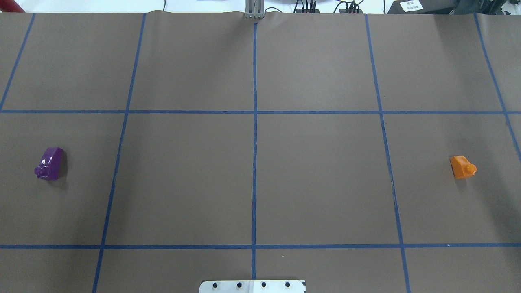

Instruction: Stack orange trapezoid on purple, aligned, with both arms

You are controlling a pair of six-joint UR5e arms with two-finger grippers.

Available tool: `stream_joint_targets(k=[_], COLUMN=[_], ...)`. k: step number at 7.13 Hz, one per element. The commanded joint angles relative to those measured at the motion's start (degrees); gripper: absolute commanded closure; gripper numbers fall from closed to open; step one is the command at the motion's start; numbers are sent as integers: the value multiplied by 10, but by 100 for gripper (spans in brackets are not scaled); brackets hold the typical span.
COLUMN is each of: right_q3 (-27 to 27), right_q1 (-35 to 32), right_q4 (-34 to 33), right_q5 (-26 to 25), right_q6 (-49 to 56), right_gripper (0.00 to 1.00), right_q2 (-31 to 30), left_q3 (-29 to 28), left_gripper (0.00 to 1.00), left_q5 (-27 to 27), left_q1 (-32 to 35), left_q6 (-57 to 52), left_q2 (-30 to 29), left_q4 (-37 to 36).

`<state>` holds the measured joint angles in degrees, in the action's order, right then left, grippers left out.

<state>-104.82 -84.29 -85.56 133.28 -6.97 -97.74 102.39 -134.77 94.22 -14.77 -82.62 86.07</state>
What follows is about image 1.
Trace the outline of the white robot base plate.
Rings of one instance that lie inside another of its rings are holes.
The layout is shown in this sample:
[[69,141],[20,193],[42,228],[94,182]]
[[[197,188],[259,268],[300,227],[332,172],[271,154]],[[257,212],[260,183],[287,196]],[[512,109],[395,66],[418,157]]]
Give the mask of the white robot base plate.
[[199,293],[305,293],[304,280],[209,280]]

